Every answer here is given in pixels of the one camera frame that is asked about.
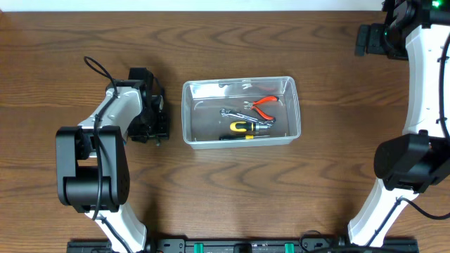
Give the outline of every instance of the wrench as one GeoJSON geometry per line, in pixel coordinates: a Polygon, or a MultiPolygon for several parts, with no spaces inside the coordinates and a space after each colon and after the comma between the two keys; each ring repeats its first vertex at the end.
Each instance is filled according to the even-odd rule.
{"type": "Polygon", "coordinates": [[[274,122],[275,122],[273,120],[266,120],[266,121],[260,120],[260,119],[257,119],[255,117],[251,117],[251,116],[247,116],[247,115],[241,114],[239,112],[234,112],[232,110],[227,110],[225,108],[222,108],[220,110],[220,114],[222,115],[222,117],[232,117],[232,118],[236,118],[236,119],[243,119],[243,120],[245,120],[247,122],[260,123],[260,124],[267,125],[269,127],[272,127],[274,125],[274,122]]]}

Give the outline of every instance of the white wall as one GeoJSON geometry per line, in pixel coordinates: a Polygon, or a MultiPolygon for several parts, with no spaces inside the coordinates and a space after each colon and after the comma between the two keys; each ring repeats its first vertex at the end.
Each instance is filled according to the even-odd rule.
{"type": "Polygon", "coordinates": [[[0,0],[2,11],[380,11],[383,0],[0,0]]]}

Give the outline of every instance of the wood grain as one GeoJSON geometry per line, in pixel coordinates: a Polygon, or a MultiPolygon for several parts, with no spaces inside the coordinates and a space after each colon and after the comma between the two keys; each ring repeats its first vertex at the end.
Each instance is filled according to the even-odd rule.
{"type": "MultiPolygon", "coordinates": [[[[379,143],[401,134],[408,63],[354,57],[362,23],[379,12],[6,13],[0,22],[0,252],[64,252],[71,239],[104,238],[56,195],[54,136],[104,98],[107,81],[149,68],[166,87],[171,138],[127,144],[129,201],[160,233],[189,238],[295,238],[345,233],[375,175],[379,143]],[[181,87],[194,79],[290,75],[302,136],[291,145],[192,150],[181,134],[181,87]]],[[[450,209],[450,183],[416,202],[450,209]]],[[[449,222],[406,208],[391,236],[448,252],[449,222]]]]}

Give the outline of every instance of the pliers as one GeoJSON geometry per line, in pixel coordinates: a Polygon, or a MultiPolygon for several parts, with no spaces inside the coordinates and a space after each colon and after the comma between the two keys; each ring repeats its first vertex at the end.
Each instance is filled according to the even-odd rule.
{"type": "Polygon", "coordinates": [[[259,109],[258,107],[256,107],[256,105],[261,105],[263,103],[267,103],[267,102],[276,102],[278,101],[278,97],[275,96],[267,96],[261,100],[255,101],[255,102],[248,102],[245,101],[244,102],[244,108],[245,109],[253,109],[256,112],[258,112],[259,115],[261,115],[261,117],[263,117],[265,120],[273,120],[275,121],[275,117],[272,116],[268,116],[267,114],[265,114],[261,109],[259,109]]]}

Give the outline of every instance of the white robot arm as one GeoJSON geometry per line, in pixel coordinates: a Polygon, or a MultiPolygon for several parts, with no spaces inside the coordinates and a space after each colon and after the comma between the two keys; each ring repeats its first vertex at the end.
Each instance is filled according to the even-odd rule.
{"type": "MultiPolygon", "coordinates": [[[[394,5],[393,19],[387,18],[387,22],[391,23],[385,24],[390,26],[385,26],[382,31],[382,41],[390,47],[393,47],[395,40],[390,42],[389,33],[397,37],[397,42],[408,33],[404,46],[400,43],[398,47],[406,49],[409,60],[409,108],[404,136],[381,144],[375,154],[378,179],[361,211],[348,224],[349,240],[356,245],[381,247],[387,231],[407,204],[398,199],[414,200],[430,184],[439,183],[443,176],[448,175],[448,165],[443,163],[448,159],[445,155],[433,157],[434,162],[443,161],[437,164],[424,160],[430,158],[430,153],[442,151],[442,145],[447,145],[440,124],[438,84],[442,51],[450,34],[450,26],[423,25],[423,18],[417,15],[423,13],[420,8],[424,5],[417,6],[413,1],[394,5]]],[[[391,58],[400,58],[401,50],[387,54],[391,58]]],[[[448,69],[444,73],[444,100],[448,101],[444,104],[446,112],[450,111],[448,69]]]]}
{"type": "Polygon", "coordinates": [[[114,252],[142,252],[147,229],[127,202],[130,180],[124,142],[128,136],[143,143],[169,137],[162,111],[164,92],[161,88],[159,96],[152,96],[153,80],[158,80],[146,68],[132,68],[128,80],[117,80],[94,59],[85,58],[93,68],[87,60],[97,64],[111,83],[90,117],[56,134],[58,196],[64,205],[93,219],[114,252]],[[97,167],[78,165],[77,160],[89,157],[97,159],[97,167]]]}

